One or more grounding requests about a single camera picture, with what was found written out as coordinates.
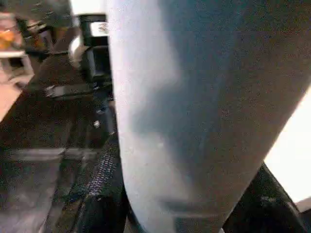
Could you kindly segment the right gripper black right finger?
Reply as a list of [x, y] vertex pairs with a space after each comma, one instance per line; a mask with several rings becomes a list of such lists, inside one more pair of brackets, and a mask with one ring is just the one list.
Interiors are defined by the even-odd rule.
[[225, 233], [309, 233], [305, 217], [263, 164], [224, 224]]

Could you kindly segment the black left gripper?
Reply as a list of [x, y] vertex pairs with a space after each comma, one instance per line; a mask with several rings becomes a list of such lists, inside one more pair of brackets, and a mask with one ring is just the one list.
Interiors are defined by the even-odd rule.
[[78, 16], [82, 33], [82, 73], [88, 83], [111, 80], [106, 15]]

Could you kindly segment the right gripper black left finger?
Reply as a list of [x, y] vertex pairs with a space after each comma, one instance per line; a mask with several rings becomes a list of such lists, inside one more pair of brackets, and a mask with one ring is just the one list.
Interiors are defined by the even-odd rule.
[[123, 184], [119, 140], [110, 135], [100, 151], [74, 221], [74, 233], [122, 233], [128, 200]]

